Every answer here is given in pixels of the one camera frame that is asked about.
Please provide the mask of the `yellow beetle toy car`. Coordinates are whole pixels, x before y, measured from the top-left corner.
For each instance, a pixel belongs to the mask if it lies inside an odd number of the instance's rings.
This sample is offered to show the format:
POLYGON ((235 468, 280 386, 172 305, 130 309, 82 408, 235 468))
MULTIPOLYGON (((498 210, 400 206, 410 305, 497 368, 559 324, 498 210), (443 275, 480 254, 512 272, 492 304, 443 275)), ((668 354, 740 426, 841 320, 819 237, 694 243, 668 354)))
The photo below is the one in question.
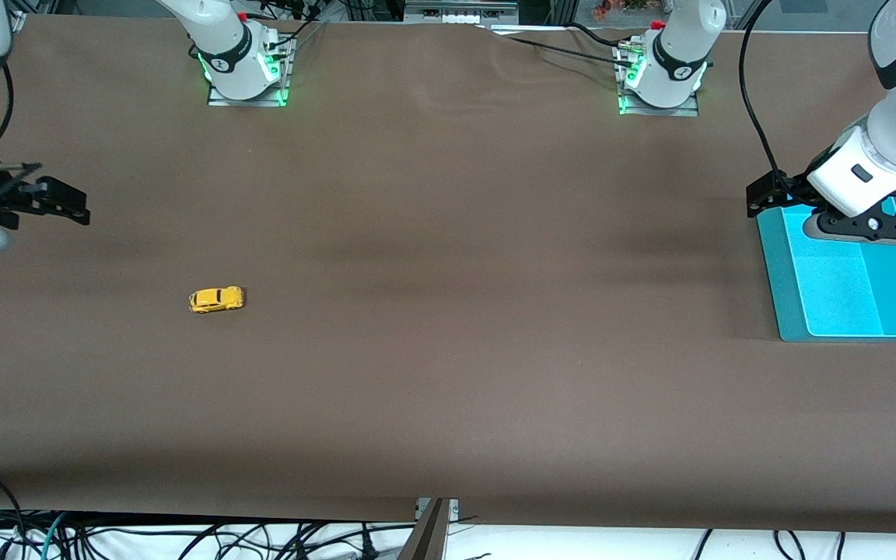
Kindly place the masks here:
POLYGON ((246 291, 235 285, 200 289, 190 296, 188 302, 190 311, 195 314, 238 310, 245 305, 246 291))

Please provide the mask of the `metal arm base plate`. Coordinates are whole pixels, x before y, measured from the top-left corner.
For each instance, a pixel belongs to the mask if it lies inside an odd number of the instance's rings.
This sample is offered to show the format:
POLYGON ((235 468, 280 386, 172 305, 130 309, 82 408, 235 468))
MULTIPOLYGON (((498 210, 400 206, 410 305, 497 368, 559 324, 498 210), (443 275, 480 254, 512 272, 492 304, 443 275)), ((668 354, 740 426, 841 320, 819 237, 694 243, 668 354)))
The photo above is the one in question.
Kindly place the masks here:
POLYGON ((626 66, 616 68, 618 80, 618 111, 622 116, 697 117, 699 103, 697 89, 708 68, 664 68, 650 59, 645 46, 622 41, 611 48, 615 61, 626 66))
POLYGON ((204 77, 208 82, 207 105, 218 107, 285 107, 289 100, 289 86, 294 70, 296 42, 289 41, 281 47, 273 47, 267 53, 260 53, 256 59, 245 61, 253 71, 242 74, 251 86, 245 86, 243 93, 253 92, 254 86, 261 89, 256 95, 245 99, 234 99, 224 95, 212 82, 207 68, 204 77))

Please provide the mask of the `orange decorative items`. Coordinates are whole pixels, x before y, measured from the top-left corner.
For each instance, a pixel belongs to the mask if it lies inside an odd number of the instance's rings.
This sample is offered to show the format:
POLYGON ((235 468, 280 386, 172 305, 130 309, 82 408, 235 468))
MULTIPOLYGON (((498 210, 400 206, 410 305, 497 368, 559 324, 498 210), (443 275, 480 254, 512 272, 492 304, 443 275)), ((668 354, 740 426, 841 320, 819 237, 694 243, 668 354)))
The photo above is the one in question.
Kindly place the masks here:
POLYGON ((649 5, 650 0, 597 0, 591 14, 595 22, 605 22, 610 18, 640 13, 649 5))

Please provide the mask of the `silver table bracket plate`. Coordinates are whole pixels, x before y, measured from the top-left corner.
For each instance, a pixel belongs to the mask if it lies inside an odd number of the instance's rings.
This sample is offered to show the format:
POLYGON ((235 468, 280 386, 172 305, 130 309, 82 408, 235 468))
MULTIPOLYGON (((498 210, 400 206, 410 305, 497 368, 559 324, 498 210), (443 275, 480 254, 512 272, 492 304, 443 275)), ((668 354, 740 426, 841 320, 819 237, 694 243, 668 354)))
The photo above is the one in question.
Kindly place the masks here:
MULTIPOLYGON (((434 503, 435 499, 431 499, 430 497, 419 497, 415 501, 414 504, 414 520, 419 521, 421 517, 423 517, 425 511, 428 506, 434 503)), ((444 499, 444 502, 448 504, 450 508, 450 513, 448 513, 449 523, 455 523, 460 519, 460 507, 457 499, 444 499)))

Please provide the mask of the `dark table support bar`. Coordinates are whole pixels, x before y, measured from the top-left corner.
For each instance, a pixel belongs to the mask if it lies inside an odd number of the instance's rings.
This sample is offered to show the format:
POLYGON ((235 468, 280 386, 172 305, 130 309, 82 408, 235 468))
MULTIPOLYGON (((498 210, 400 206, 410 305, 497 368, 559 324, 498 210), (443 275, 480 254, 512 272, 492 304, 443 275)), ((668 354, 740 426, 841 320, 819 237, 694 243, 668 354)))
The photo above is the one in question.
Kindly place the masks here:
POLYGON ((450 508, 435 499, 414 525, 396 560, 443 560, 449 529, 450 508))

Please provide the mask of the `turquoise plastic bin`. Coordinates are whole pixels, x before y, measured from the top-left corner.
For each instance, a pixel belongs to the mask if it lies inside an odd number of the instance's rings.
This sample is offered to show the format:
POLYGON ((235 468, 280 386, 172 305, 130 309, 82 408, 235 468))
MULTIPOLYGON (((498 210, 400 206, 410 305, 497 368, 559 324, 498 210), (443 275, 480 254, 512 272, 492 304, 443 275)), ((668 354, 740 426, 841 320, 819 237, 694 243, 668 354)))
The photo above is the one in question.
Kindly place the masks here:
POLYGON ((896 246, 810 238, 810 217, 793 206, 756 218, 779 337, 896 341, 896 246))

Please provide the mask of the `grey equipment box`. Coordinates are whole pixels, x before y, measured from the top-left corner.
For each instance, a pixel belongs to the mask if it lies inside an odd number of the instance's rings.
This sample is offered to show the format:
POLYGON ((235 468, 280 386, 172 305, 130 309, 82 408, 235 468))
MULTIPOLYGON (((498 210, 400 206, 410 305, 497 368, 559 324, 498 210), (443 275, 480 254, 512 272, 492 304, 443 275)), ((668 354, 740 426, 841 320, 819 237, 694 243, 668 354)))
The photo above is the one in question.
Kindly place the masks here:
POLYGON ((443 12, 479 13, 479 25, 518 25, 518 0, 404 0, 406 23, 441 23, 443 12))

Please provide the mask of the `brown table cover sheet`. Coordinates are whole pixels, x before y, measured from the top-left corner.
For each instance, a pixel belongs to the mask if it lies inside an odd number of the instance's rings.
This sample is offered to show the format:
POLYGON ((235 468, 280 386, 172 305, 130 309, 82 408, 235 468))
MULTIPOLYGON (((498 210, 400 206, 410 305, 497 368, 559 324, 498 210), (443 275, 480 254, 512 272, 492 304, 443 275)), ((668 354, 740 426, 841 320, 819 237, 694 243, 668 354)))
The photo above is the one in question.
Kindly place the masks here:
POLYGON ((306 33, 210 107, 173 19, 31 16, 0 159, 0 481, 38 509, 896 531, 896 341, 786 344, 715 46, 699 116, 477 27, 306 33), (239 286, 238 310, 190 311, 239 286))

